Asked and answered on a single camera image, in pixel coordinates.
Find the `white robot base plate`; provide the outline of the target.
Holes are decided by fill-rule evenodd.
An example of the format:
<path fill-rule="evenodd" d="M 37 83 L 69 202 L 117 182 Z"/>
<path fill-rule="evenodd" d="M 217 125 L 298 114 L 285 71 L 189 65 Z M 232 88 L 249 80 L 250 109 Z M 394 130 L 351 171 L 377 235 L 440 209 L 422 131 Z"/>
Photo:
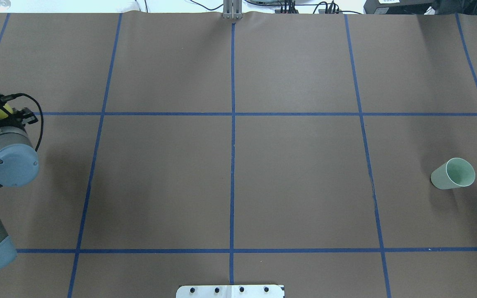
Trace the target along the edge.
<path fill-rule="evenodd" d="M 284 298 L 283 285 L 191 285 L 181 286 L 176 298 Z"/>

